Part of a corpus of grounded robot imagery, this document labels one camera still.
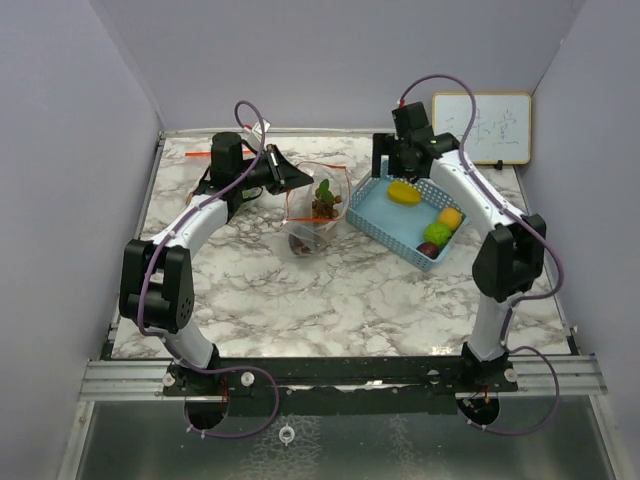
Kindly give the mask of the yellow starfruit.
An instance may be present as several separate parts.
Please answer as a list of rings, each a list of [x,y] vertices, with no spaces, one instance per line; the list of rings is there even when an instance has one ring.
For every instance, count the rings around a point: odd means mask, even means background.
[[[404,206],[415,206],[422,201],[422,196],[416,188],[400,181],[389,184],[387,196],[392,202]]]

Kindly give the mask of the clear zip bag orange zipper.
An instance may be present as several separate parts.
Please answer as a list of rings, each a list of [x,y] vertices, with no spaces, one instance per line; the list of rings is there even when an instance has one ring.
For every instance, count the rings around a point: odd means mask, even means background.
[[[184,155],[184,158],[189,165],[195,165],[197,167],[202,168],[202,171],[196,175],[195,181],[192,183],[192,185],[188,189],[188,192],[184,201],[184,204],[188,205],[191,202],[200,182],[203,179],[206,179],[208,176],[208,173],[210,170],[210,163],[211,163],[211,154],[209,151],[191,151],[191,152],[186,152]]]

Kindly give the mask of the green wrinkled ball fruit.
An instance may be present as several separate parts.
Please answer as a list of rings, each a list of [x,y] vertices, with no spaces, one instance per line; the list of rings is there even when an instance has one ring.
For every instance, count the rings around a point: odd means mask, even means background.
[[[425,228],[423,236],[425,242],[433,243],[442,248],[453,236],[453,231],[441,222],[433,222]]]

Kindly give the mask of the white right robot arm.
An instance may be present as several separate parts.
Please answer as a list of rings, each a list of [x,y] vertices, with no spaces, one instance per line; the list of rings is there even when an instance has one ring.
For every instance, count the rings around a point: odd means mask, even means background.
[[[435,134],[420,102],[392,111],[393,134],[373,135],[371,176],[387,174],[416,182],[429,179],[462,208],[482,244],[472,264],[480,302],[459,367],[461,383],[481,391],[496,376],[492,363],[507,357],[506,339],[513,302],[528,292],[543,269],[546,223],[514,207],[469,160],[463,144],[450,133]]]

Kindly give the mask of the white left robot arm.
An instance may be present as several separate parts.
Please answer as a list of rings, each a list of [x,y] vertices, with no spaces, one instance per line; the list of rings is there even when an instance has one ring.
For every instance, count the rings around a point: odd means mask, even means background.
[[[220,385],[217,347],[192,320],[195,292],[192,260],[207,240],[233,218],[244,193],[261,188],[272,195],[313,183],[277,146],[259,142],[247,159],[249,143],[234,132],[212,137],[210,165],[190,203],[149,240],[129,241],[124,249],[119,313],[145,337],[156,337],[181,365],[186,382],[206,395]]]

